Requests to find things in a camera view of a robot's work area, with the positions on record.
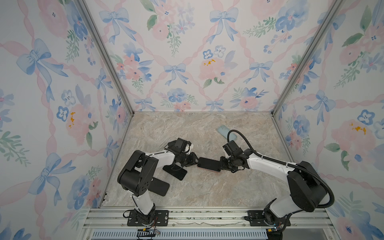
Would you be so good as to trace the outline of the purple-edged black phone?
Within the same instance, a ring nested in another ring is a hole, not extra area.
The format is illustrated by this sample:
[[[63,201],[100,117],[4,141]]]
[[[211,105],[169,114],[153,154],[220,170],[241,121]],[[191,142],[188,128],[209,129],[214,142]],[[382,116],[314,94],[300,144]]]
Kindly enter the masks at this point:
[[[199,158],[199,162],[197,166],[212,170],[221,170],[221,163],[217,160],[207,159],[207,158]]]

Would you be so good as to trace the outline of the pink phone case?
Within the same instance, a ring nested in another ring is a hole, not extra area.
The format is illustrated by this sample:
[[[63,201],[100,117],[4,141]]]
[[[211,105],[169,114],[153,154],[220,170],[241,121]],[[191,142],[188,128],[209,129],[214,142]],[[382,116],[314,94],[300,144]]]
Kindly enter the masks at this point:
[[[207,168],[202,168],[202,167],[199,167],[197,166],[198,169],[201,169],[201,170],[205,170],[205,171],[210,171],[210,172],[213,172],[213,173],[220,173],[221,170],[212,170],[212,169],[207,169]]]

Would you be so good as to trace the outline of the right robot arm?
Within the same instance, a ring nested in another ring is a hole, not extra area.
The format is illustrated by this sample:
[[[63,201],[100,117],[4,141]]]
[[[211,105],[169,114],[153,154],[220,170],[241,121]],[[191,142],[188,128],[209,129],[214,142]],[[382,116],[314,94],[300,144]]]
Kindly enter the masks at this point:
[[[221,157],[220,163],[222,170],[258,170],[288,184],[290,193],[273,199],[263,210],[262,220],[269,226],[278,225],[296,213],[329,208],[335,203],[331,187],[308,162],[284,162],[247,149],[238,155]]]

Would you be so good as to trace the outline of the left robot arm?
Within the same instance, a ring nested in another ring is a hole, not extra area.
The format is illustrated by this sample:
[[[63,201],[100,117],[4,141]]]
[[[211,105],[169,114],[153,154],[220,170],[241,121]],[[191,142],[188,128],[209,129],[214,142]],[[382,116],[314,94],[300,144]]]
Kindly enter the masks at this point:
[[[166,167],[172,174],[184,177],[187,171],[183,167],[196,165],[198,160],[196,154],[190,151],[144,153],[137,150],[119,173],[117,182],[131,193],[136,212],[149,217],[154,215],[156,208],[150,192],[164,197],[170,188],[170,184],[154,177],[156,169]]]

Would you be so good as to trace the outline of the white-edged black phone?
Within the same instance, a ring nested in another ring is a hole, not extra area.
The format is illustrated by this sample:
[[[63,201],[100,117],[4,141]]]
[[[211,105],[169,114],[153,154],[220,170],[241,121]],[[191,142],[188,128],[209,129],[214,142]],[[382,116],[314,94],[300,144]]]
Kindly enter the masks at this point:
[[[163,166],[163,170],[178,179],[179,181],[182,181],[188,173],[187,170],[176,164]]]

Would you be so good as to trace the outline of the mint green phone case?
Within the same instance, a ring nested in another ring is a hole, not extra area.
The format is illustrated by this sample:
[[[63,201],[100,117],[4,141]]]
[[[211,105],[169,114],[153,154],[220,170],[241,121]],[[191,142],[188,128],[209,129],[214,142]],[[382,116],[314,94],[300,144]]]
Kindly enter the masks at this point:
[[[230,132],[230,129],[227,128],[226,126],[222,125],[220,127],[217,128],[217,131],[219,134],[221,134],[225,139],[227,139],[227,136]],[[230,137],[229,137],[229,140],[230,141],[235,141],[237,139],[237,135],[234,134],[233,132],[230,133]]]

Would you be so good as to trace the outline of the black phone case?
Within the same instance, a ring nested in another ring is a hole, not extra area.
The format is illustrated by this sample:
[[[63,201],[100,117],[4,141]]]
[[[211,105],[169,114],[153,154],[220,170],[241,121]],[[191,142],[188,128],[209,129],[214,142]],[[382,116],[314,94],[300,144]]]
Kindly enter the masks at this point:
[[[149,191],[152,193],[155,193],[161,197],[164,197],[164,196],[166,196],[169,188],[170,188],[169,183],[166,183],[166,182],[159,180],[157,178],[153,178],[151,181],[151,184],[149,186]]]

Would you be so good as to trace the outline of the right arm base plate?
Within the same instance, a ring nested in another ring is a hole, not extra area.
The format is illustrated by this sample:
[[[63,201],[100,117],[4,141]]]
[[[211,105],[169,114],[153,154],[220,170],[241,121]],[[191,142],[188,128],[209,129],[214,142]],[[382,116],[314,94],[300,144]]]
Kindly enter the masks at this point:
[[[291,222],[287,219],[287,216],[278,218],[273,214],[265,213],[262,210],[249,210],[244,219],[250,222],[252,227],[283,228],[291,226]]]

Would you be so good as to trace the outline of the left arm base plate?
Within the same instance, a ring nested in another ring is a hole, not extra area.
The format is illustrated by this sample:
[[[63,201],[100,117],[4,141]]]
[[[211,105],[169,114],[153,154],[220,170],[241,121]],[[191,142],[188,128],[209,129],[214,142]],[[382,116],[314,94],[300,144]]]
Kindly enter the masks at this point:
[[[154,210],[148,215],[144,215],[137,210],[130,211],[127,219],[128,227],[166,227],[169,222],[168,210]]]

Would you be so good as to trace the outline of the aluminium front rail frame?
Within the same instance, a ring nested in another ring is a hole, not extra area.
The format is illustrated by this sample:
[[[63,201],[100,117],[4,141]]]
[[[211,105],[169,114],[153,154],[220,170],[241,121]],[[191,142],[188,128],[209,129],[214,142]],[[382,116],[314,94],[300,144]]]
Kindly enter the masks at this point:
[[[129,226],[127,207],[91,210],[79,240],[276,240],[261,222],[244,218],[243,207],[166,207],[168,213],[152,227]],[[339,240],[328,213],[297,213],[283,231],[282,240]]]

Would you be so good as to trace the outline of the left corner aluminium post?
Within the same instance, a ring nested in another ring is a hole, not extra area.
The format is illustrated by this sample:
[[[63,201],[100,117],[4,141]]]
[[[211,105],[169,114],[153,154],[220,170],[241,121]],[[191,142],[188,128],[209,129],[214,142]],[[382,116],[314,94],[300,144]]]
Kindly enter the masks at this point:
[[[129,116],[133,117],[134,116],[134,111],[132,109],[131,104],[129,103],[129,99],[127,97],[127,94],[124,91],[123,84],[121,83],[117,72],[115,68],[113,67],[113,63],[111,61],[111,58],[108,54],[107,48],[102,40],[102,36],[95,24],[95,21],[89,11],[89,8],[87,6],[86,1],[83,0],[75,0],[74,1],[76,7],[79,9],[79,12],[81,16],[84,18],[85,25],[89,29],[91,36],[94,39],[96,48],[101,55],[102,62],[105,64],[108,73],[111,75],[113,83],[116,85],[116,88],[118,90],[118,93],[120,94],[120,97],[122,98],[122,101],[125,105],[125,107],[129,111]]]

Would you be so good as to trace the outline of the corner aluminium post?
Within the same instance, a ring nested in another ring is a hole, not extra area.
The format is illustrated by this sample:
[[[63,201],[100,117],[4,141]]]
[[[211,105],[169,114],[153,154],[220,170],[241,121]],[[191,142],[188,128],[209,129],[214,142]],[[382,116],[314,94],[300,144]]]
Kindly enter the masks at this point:
[[[275,104],[273,110],[271,111],[272,117],[275,117],[278,115],[280,109],[282,109],[284,101],[288,97],[291,89],[296,84],[298,78],[304,71],[304,68],[307,66],[308,62],[310,61],[311,57],[315,53],[315,51],[318,48],[318,45],[320,41],[323,39],[323,37],[326,35],[328,29],[330,28],[330,25],[335,20],[335,18],[338,15],[338,12],[340,11],[340,7],[344,4],[344,1],[342,0],[336,0],[331,2],[331,6],[327,13],[325,14],[323,18],[323,22],[319,25],[317,31],[314,34],[313,40],[308,45],[306,51],[304,52],[301,61],[298,64],[297,69],[292,74],[292,77],[289,79],[286,87],[284,88],[281,96],[278,98],[277,103]]]
[[[87,6],[86,1],[83,0],[75,0],[74,1],[76,7],[79,9],[79,12],[81,16],[84,18],[85,25],[89,29],[91,36],[94,39],[96,48],[101,55],[102,62],[105,64],[108,73],[111,75],[113,83],[116,85],[116,88],[118,90],[118,93],[120,94],[120,97],[122,98],[122,101],[125,105],[125,107],[129,111],[129,116],[133,117],[134,116],[134,111],[132,109],[131,104],[129,103],[129,99],[127,97],[127,94],[124,91],[123,84],[121,83],[117,72],[115,68],[113,67],[113,63],[111,61],[111,58],[108,54],[107,48],[102,40],[102,36],[95,24],[95,21],[89,11],[89,8]]]

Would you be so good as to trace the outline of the right corner aluminium post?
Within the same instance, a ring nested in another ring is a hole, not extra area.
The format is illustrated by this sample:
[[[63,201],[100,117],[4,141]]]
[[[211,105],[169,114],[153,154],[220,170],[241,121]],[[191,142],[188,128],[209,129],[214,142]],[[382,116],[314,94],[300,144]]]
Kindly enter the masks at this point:
[[[292,77],[289,79],[286,87],[284,88],[281,96],[278,98],[277,103],[275,104],[273,110],[271,111],[272,117],[275,117],[278,115],[280,109],[282,109],[284,101],[288,97],[291,89],[296,84],[298,78],[304,71],[304,68],[307,66],[308,62],[310,61],[311,57],[315,53],[315,51],[318,48],[318,45],[320,41],[323,39],[323,37],[326,35],[328,29],[330,28],[330,25],[335,20],[335,18],[338,15],[338,12],[340,11],[340,7],[344,4],[344,1],[342,0],[336,0],[331,2],[331,6],[327,13],[325,14],[323,18],[323,22],[319,25],[317,31],[314,34],[313,40],[308,45],[306,51],[304,52],[301,61],[298,64],[297,69],[292,74]]]

